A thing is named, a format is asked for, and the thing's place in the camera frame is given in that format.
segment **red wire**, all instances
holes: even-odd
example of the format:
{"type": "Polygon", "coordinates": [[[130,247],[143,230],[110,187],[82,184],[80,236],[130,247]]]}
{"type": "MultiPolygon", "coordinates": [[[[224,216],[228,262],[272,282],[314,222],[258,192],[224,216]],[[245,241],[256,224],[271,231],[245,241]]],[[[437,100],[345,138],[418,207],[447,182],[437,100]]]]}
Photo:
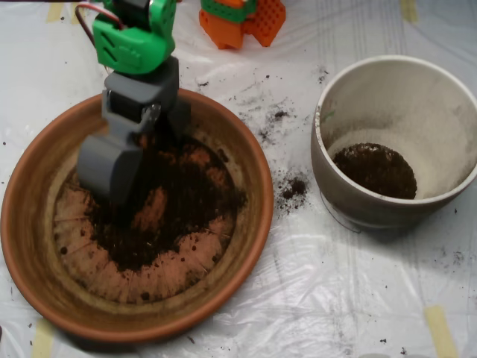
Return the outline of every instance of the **red wire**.
{"type": "Polygon", "coordinates": [[[122,23],[121,19],[118,18],[117,15],[115,15],[114,13],[112,13],[109,10],[106,10],[103,7],[99,7],[97,5],[90,4],[89,2],[80,2],[78,5],[76,5],[76,8],[79,8],[79,7],[85,7],[87,9],[94,10],[98,13],[101,13],[101,14],[105,15],[107,18],[113,20],[116,24],[118,24],[118,27],[121,30],[124,28],[124,24],[122,23]]]}
{"type": "Polygon", "coordinates": [[[91,30],[88,28],[88,25],[86,24],[86,22],[84,21],[84,18],[81,16],[80,14],[80,9],[82,7],[85,7],[87,9],[90,9],[90,10],[94,10],[98,13],[102,13],[103,15],[105,15],[108,19],[111,19],[113,20],[116,24],[118,24],[118,27],[120,29],[123,29],[124,28],[124,24],[122,23],[121,19],[117,17],[117,15],[115,15],[114,13],[112,13],[111,11],[108,11],[102,7],[99,7],[99,6],[96,6],[96,5],[93,5],[93,4],[90,4],[89,2],[80,2],[78,5],[76,5],[76,8],[75,8],[75,15],[76,15],[76,18],[78,19],[81,27],[83,28],[84,32],[86,32],[86,35],[88,36],[89,38],[89,41],[91,41],[91,43],[93,44],[93,46],[95,45],[95,39],[91,33],[91,30]]]}

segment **white ceramic pot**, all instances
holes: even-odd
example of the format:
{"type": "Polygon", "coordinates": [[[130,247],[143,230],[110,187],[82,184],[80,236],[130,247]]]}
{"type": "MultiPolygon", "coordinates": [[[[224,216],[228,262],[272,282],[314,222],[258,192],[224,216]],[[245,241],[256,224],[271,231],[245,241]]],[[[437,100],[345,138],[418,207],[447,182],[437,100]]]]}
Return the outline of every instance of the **white ceramic pot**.
{"type": "Polygon", "coordinates": [[[453,75],[424,60],[379,56],[355,63],[325,88],[312,128],[312,165],[326,199],[368,227],[413,224],[477,175],[477,101],[453,75]],[[400,153],[417,182],[414,200],[358,185],[332,159],[358,143],[400,153]]]}

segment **clay pot saucer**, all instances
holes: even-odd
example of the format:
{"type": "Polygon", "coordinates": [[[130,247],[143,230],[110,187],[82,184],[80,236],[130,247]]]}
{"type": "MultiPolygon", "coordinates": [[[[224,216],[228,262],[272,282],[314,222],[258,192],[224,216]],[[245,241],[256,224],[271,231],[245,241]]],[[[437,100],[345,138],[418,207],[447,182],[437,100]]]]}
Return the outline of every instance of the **clay pot saucer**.
{"type": "Polygon", "coordinates": [[[87,241],[91,228],[81,206],[87,192],[76,182],[75,163],[85,136],[107,129],[99,95],[46,127],[12,174],[1,209],[7,267],[26,300],[70,333],[121,343],[180,333],[217,310],[259,259],[274,201],[265,155],[229,110],[197,93],[181,90],[180,97],[192,105],[189,135],[227,158],[224,165],[245,194],[233,230],[230,220],[211,222],[207,234],[183,237],[178,252],[161,253],[143,271],[118,271],[87,241]]]}

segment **yellow tape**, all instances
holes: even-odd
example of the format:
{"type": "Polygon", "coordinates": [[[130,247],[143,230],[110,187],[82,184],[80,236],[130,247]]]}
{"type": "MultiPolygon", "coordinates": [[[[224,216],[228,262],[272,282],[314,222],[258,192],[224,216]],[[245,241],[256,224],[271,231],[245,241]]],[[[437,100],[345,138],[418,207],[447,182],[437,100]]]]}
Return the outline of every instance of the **yellow tape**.
{"type": "MultiPolygon", "coordinates": [[[[76,17],[75,15],[75,9],[76,9],[76,5],[74,2],[72,3],[72,24],[73,25],[77,25],[79,24],[80,22],[78,21],[78,18],[76,17]]],[[[82,7],[80,7],[80,15],[84,18],[84,9],[82,7]]]]}
{"type": "Polygon", "coordinates": [[[447,326],[446,315],[441,306],[427,307],[424,316],[431,331],[437,358],[458,358],[457,348],[447,326]]]}
{"type": "Polygon", "coordinates": [[[46,22],[55,22],[61,19],[61,12],[63,11],[63,4],[55,2],[50,4],[50,9],[48,10],[48,15],[46,17],[46,22]]]}
{"type": "Polygon", "coordinates": [[[418,21],[416,0],[401,0],[401,17],[411,24],[418,21]]]}
{"type": "Polygon", "coordinates": [[[53,346],[54,328],[50,322],[41,318],[37,321],[31,358],[50,358],[53,346]]]}

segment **table surface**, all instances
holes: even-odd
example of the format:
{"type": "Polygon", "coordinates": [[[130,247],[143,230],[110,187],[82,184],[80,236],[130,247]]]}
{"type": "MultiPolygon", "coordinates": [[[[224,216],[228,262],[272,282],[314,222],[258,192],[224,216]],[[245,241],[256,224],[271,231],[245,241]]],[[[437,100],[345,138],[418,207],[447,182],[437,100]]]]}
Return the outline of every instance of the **table surface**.
{"type": "MultiPolygon", "coordinates": [[[[184,335],[111,353],[49,327],[15,287],[1,256],[0,357],[436,357],[423,316],[435,304],[446,312],[460,357],[477,356],[477,186],[412,230],[356,232],[329,214],[310,161],[320,93],[357,60],[420,57],[477,94],[477,3],[284,4],[287,20],[270,48],[247,38],[240,51],[217,50],[198,25],[199,1],[178,4],[174,25],[181,86],[220,102],[249,127],[271,167],[276,202],[282,203],[282,183],[306,182],[303,203],[277,205],[252,275],[184,335]],[[273,121],[280,110],[287,116],[273,121]]],[[[106,70],[73,9],[0,4],[0,195],[30,141],[103,88],[106,70]]],[[[86,14],[89,22],[93,16],[86,14]]]]}

